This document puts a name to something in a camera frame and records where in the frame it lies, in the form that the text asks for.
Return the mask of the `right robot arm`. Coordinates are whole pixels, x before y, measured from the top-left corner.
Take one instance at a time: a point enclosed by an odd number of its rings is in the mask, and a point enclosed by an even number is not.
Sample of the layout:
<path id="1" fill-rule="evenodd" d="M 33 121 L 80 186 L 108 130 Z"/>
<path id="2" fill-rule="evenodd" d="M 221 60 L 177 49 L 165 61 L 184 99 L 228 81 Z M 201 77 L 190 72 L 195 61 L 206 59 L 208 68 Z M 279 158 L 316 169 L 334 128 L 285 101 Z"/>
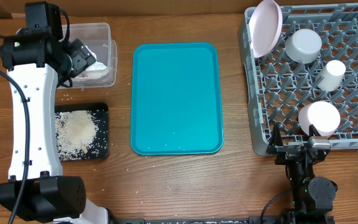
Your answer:
<path id="1" fill-rule="evenodd" d="M 321 136 L 312 124 L 309 125 L 308 141 L 297 147 L 285 146 L 279 125 L 273 126 L 266 153 L 276 155 L 276 165 L 285 166 L 290 188 L 266 204 L 260 214 L 261 223 L 334 223 L 334 218 L 329 217 L 328 213 L 333 210 L 338 186 L 325 177 L 315 176 L 313 171 L 315 164 L 325 160 L 330 147 L 327 138 Z M 292 194 L 293 208 L 284 209 L 278 216 L 266 218 L 268 207 L 289 192 Z"/>

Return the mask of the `grey bowl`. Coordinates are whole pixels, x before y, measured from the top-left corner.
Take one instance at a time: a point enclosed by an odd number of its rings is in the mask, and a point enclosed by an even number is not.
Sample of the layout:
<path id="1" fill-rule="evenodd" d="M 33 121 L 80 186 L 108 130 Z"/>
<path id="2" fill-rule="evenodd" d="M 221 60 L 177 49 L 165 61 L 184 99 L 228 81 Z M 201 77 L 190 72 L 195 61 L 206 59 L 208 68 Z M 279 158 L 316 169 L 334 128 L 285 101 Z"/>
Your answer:
<path id="1" fill-rule="evenodd" d="M 321 37 L 313 30 L 300 29 L 285 41 L 285 51 L 298 63 L 314 62 L 322 47 Z"/>

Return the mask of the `large white plate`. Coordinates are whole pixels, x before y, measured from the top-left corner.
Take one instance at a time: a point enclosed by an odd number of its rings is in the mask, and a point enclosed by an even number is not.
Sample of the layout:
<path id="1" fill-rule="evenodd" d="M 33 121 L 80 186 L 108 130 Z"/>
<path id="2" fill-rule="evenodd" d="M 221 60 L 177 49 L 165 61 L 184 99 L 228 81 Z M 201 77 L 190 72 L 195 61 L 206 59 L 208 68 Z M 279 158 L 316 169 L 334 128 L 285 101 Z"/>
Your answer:
<path id="1" fill-rule="evenodd" d="M 270 53 L 282 29 L 282 10 L 274 0 L 263 0 L 253 11 L 250 21 L 251 48 L 255 58 Z"/>

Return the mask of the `white napkin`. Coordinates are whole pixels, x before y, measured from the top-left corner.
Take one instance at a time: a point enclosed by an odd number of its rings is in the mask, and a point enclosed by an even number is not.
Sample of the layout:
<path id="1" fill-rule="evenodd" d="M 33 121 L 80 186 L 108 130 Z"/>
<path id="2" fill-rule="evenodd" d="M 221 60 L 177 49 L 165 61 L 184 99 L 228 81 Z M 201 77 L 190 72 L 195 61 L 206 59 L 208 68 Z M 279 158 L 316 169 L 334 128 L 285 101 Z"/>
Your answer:
<path id="1" fill-rule="evenodd" d="M 104 63 L 95 61 L 84 72 L 73 78 L 74 82 L 100 82 L 110 78 L 111 71 Z"/>

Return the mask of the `white cup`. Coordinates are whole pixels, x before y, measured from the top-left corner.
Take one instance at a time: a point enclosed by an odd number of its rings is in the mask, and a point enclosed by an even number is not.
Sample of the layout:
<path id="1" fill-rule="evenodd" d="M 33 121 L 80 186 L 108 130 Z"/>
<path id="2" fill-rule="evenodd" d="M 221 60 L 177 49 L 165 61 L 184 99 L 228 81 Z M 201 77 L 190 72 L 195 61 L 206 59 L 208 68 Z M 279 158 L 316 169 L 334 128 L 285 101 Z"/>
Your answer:
<path id="1" fill-rule="evenodd" d="M 317 87 L 325 91 L 338 89 L 345 72 L 346 66 L 343 62 L 339 60 L 329 61 L 315 78 L 318 81 Z"/>

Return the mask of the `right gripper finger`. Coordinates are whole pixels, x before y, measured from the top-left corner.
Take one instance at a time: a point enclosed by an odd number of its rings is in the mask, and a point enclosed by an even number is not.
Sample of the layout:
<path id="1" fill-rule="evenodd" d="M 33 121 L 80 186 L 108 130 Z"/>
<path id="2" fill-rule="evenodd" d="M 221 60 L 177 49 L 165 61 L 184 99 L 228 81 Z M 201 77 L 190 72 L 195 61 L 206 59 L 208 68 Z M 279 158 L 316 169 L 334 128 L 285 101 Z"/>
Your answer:
<path id="1" fill-rule="evenodd" d="M 285 152 L 282 137 L 280 134 L 280 126 L 275 123 L 273 126 L 272 136 L 269 140 L 266 153 L 267 154 L 281 154 Z"/>
<path id="2" fill-rule="evenodd" d="M 313 124 L 309 125 L 308 131 L 309 131 L 309 139 L 307 141 L 307 144 L 315 145 L 319 141 L 321 135 Z"/>

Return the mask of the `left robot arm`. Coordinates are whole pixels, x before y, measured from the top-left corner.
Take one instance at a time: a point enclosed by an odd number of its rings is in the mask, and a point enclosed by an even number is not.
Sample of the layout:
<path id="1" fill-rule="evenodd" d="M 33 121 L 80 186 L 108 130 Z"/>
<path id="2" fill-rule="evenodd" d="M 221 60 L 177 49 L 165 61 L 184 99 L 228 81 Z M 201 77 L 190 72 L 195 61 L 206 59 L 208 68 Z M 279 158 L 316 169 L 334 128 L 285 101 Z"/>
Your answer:
<path id="1" fill-rule="evenodd" d="M 86 196 L 78 176 L 63 175 L 55 137 L 55 94 L 59 86 L 95 63 L 80 40 L 62 26 L 65 11 L 47 2 L 25 5 L 26 26 L 4 38 L 0 74 L 11 85 L 14 137 L 8 181 L 0 205 L 12 217 L 40 223 L 113 223 L 107 208 Z"/>

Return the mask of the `small pink plate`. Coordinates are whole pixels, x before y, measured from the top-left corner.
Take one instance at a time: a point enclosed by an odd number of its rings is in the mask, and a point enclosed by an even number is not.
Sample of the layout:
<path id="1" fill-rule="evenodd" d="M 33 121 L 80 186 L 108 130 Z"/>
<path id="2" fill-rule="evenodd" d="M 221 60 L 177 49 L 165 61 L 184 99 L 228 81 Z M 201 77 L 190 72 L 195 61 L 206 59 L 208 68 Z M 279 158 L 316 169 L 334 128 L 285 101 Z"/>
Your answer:
<path id="1" fill-rule="evenodd" d="M 312 124 L 321 136 L 332 136 L 341 122 L 336 107 L 326 101 L 317 101 L 303 107 L 298 115 L 298 123 L 305 134 L 309 134 Z"/>

